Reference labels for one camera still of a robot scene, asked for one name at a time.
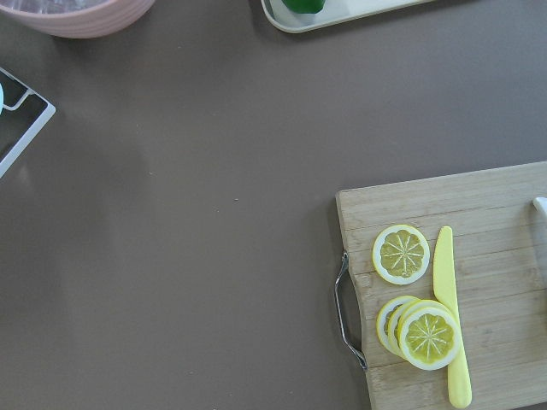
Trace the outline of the white ceramic spoon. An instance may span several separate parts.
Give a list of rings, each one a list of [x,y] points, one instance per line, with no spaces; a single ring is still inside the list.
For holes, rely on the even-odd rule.
[[[542,220],[542,223],[547,223],[547,198],[544,196],[537,196],[532,200],[532,205],[538,217]]]

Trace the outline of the pink ribbed bowl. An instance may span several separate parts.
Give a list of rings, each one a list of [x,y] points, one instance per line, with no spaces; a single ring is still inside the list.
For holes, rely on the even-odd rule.
[[[153,1],[2,1],[1,13],[61,38],[98,38],[129,27]]]

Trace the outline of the single lemon slice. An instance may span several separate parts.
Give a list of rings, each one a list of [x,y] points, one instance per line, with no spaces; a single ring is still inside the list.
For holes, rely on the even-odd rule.
[[[414,226],[391,225],[374,240],[373,267],[390,284],[412,284],[426,273],[429,261],[429,244]]]

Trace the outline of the back stacked lemon slice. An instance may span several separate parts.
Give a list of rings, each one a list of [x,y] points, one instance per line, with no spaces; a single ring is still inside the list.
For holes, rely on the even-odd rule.
[[[388,338],[388,320],[391,317],[391,314],[394,310],[406,302],[417,301],[417,298],[414,296],[398,296],[389,300],[378,312],[376,319],[376,334],[377,338],[381,345],[390,351],[391,353],[398,355],[398,352],[393,348],[389,342]]]

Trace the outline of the yellow plastic knife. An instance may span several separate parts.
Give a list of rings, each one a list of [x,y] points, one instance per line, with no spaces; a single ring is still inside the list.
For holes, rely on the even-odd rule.
[[[447,307],[455,321],[460,324],[456,289],[456,272],[453,249],[453,232],[450,226],[443,226],[438,234],[433,256],[433,293],[436,299]],[[464,409],[471,404],[473,393],[464,344],[455,359],[448,365],[448,396],[451,405]]]

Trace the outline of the cream rabbit tray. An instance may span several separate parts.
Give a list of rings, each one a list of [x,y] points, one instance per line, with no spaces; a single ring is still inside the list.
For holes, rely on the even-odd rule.
[[[325,1],[323,10],[316,14],[299,14],[290,11],[282,1],[261,0],[262,9],[270,23],[282,32],[303,33],[327,26],[406,9],[426,1],[373,0]]]

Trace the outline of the green lime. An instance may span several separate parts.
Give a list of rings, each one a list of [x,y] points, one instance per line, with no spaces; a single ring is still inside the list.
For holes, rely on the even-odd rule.
[[[283,0],[282,3],[297,14],[317,14],[323,10],[325,0]]]

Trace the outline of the front stacked lemon slice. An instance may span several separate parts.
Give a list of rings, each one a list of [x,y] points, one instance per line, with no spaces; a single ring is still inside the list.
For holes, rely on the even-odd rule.
[[[403,357],[424,371],[448,366],[459,354],[462,335],[452,314],[444,307],[418,307],[405,314],[397,326]]]

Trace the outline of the bamboo cutting board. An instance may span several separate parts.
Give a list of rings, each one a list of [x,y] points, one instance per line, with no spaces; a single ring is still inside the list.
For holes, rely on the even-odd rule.
[[[375,330],[396,296],[433,295],[432,274],[409,285],[383,280],[372,264],[386,227],[417,227],[430,244],[449,226],[473,409],[513,409],[546,400],[546,224],[532,202],[546,193],[543,162],[342,190],[337,194],[368,363],[374,409],[447,409],[447,372],[422,371],[389,353]]]

